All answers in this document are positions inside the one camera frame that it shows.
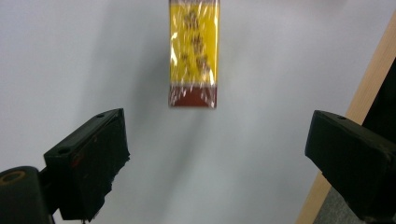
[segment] wooden edge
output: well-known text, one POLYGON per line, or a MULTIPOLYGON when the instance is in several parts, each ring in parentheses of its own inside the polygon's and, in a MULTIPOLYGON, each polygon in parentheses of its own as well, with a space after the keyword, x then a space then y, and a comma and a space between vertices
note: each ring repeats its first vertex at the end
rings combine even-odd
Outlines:
MULTIPOLYGON (((382 36, 372 60, 370 61, 361 84, 359 85, 346 117, 362 124, 370 110, 373 101, 384 82, 388 71, 396 57, 396 10, 393 12, 388 27, 382 36)), ((296 224, 314 223, 324 200, 329 193, 331 185, 323 177, 321 172, 318 175, 305 199, 296 224)))

